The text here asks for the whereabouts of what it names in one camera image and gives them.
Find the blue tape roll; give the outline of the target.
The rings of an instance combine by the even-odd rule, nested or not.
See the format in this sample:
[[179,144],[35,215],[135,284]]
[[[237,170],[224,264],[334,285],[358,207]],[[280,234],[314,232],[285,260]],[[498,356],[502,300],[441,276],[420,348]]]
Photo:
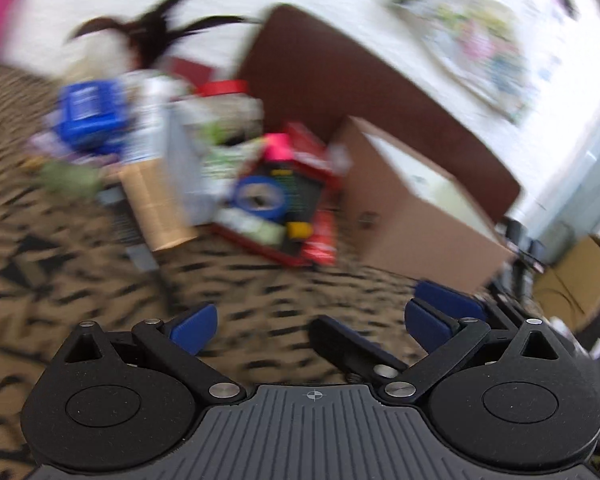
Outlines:
[[277,222],[288,210],[288,197],[283,185],[275,179],[248,176],[237,182],[232,204],[262,219]]

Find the open cardboard box at right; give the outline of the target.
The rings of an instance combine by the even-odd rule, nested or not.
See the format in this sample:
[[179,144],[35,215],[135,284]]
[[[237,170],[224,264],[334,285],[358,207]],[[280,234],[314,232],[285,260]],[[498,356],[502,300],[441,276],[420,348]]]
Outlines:
[[587,235],[540,275],[533,299],[546,318],[560,318],[577,333],[600,313],[600,238]]

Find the red lidded jar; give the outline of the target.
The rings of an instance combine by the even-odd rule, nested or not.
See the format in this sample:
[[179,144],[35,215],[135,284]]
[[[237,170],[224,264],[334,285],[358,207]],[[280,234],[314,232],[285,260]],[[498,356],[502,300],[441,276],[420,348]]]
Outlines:
[[183,124],[208,145],[235,145],[263,132],[262,101],[243,80],[211,81],[175,103]]

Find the clear plastic bag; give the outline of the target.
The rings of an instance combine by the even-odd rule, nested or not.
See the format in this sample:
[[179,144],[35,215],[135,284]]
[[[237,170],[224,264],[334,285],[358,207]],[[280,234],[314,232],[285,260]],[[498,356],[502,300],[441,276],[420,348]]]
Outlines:
[[161,162],[186,222],[202,226],[212,220],[216,199],[202,175],[206,147],[196,139],[183,105],[175,80],[164,75],[143,80],[132,107],[134,122],[123,161]]

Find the floral plastic bag on wall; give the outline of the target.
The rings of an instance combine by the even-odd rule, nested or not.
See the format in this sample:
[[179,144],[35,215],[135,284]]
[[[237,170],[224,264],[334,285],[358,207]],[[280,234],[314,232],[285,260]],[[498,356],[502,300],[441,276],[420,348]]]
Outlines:
[[391,0],[441,68],[512,124],[532,101],[519,20],[496,0]]

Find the dark brown headboard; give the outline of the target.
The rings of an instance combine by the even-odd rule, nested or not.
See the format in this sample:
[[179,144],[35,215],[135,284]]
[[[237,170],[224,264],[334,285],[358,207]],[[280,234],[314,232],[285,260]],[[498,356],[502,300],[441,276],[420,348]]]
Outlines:
[[505,165],[411,79],[296,6],[274,6],[236,76],[262,101],[268,131],[301,122],[328,142],[344,118],[363,118],[449,171],[493,221],[521,191]]

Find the red plastic packet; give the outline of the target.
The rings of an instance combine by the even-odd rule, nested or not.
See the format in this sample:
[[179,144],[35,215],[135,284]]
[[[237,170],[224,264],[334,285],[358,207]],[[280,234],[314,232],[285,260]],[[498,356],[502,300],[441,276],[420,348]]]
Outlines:
[[313,234],[303,244],[301,255],[318,266],[334,266],[337,261],[337,226],[331,210],[318,210],[312,224]]

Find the white green tube bottle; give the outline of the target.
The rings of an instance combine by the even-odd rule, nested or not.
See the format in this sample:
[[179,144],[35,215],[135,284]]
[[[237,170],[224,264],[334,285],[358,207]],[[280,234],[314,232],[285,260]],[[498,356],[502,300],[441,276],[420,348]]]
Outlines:
[[209,148],[202,164],[202,176],[211,194],[217,200],[227,200],[238,178],[249,174],[263,150],[264,140],[261,138]]

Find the red shallow tray box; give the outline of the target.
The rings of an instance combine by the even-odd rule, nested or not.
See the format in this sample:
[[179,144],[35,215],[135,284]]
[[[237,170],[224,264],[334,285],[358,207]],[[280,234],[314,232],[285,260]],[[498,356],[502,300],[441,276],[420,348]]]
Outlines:
[[298,122],[263,136],[263,150],[230,185],[212,226],[283,266],[332,266],[340,177],[327,146]]

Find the blue plastic case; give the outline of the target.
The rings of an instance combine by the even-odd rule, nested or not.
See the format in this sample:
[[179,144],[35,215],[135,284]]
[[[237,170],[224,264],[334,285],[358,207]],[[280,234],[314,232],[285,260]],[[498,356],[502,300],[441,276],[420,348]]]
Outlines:
[[117,79],[63,86],[56,131],[73,151],[120,156],[129,125],[128,104]]

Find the large brown cardboard box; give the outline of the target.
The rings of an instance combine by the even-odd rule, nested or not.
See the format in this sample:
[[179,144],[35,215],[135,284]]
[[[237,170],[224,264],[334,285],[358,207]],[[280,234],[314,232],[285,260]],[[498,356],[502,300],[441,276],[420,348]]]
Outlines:
[[357,117],[328,146],[341,172],[340,209],[361,263],[471,294],[513,252],[446,170]]

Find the pink capped black marker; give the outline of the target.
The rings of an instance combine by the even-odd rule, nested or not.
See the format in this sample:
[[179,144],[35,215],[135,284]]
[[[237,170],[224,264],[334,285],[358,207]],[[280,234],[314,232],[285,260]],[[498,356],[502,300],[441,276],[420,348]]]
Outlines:
[[307,240],[313,234],[313,228],[306,220],[306,206],[298,189],[290,137],[286,133],[267,133],[264,140],[263,157],[268,174],[284,189],[287,199],[284,215],[287,236],[295,242]]

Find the small green box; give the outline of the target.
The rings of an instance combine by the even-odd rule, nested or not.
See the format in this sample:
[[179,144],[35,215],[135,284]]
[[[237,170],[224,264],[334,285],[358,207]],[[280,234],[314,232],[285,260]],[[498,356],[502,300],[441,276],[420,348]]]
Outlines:
[[279,246],[286,234],[284,226],[239,208],[220,209],[214,221],[225,229],[265,246]]

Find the copper coloured box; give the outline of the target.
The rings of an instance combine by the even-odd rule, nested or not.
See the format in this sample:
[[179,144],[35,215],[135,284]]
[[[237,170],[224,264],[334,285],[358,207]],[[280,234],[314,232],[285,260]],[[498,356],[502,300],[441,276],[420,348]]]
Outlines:
[[124,165],[120,180],[152,252],[164,252],[196,238],[160,159]]

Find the dark feather duster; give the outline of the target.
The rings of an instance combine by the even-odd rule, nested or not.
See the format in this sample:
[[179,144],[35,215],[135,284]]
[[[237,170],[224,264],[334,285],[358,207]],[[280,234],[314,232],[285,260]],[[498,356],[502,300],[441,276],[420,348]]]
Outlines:
[[234,24],[260,24],[256,18],[240,15],[209,15],[186,25],[172,28],[169,25],[171,11],[185,0],[161,0],[145,13],[131,21],[113,16],[98,16],[79,24],[70,32],[67,40],[75,40],[95,32],[112,30],[125,36],[134,54],[135,67],[146,70],[154,66],[176,42],[198,35],[206,30]]

